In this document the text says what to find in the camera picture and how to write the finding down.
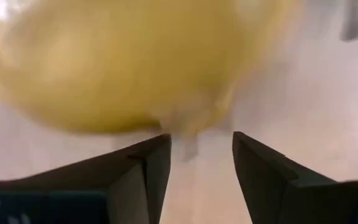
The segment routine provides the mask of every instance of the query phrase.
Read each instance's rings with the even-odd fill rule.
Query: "black plastic piece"
[[[0,182],[0,224],[158,224],[170,173],[171,138],[32,177]]]
[[[358,181],[337,183],[241,132],[232,147],[253,224],[358,224]]]
[[[358,40],[358,0],[346,1],[344,30],[342,39],[344,41]]]

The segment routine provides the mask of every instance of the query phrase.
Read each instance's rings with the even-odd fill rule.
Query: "yellow balloon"
[[[293,1],[0,0],[0,94],[70,131],[197,131]]]

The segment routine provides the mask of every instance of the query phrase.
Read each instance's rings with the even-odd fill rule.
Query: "floor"
[[[195,141],[174,139],[161,223],[250,223],[232,162],[232,130],[333,179],[358,179],[358,41],[340,40],[343,0],[307,4],[297,21],[303,26],[285,38],[279,57],[239,90],[231,125],[210,129]],[[0,179],[53,169],[151,136],[59,133],[0,102]],[[198,154],[185,160],[186,150]]]

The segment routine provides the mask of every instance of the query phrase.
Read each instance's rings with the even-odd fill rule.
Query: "white surface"
[[[288,39],[280,60],[239,91],[232,123],[328,177],[358,179],[358,41],[339,40],[343,8],[335,4],[323,14],[307,11],[300,35]],[[152,135],[71,136],[32,124],[0,103],[0,179],[53,169]],[[188,162],[179,156],[183,142],[174,141],[161,223],[250,223],[231,138],[229,130],[200,134],[199,154]]]

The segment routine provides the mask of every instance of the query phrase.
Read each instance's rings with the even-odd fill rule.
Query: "beige floor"
[[[324,2],[315,0],[311,7]],[[358,41],[339,40],[342,0],[335,4],[324,6],[326,12],[308,10],[278,59],[248,80],[238,93],[232,128],[336,180],[358,179]],[[200,134],[193,142],[198,155],[186,162],[183,150],[194,145],[174,140],[161,223],[250,223],[229,129]],[[0,102],[0,179],[80,161],[151,135],[71,136],[37,126]]]

